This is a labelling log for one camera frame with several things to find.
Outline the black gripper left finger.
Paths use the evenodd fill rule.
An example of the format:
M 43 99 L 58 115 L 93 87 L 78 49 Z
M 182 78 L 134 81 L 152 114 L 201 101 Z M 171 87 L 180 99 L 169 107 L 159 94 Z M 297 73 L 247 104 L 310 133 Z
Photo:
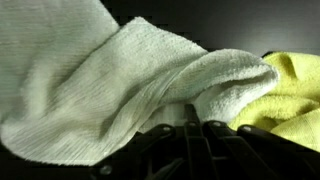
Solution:
M 174 180 L 183 166 L 175 127 L 160 124 L 136 133 L 123 147 L 90 168 L 92 180 Z

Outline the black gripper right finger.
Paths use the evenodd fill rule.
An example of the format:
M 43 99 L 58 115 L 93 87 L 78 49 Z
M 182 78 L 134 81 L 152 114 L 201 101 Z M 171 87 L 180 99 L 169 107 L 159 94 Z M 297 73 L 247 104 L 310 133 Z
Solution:
M 320 153 L 252 125 L 203 126 L 220 180 L 320 180 Z

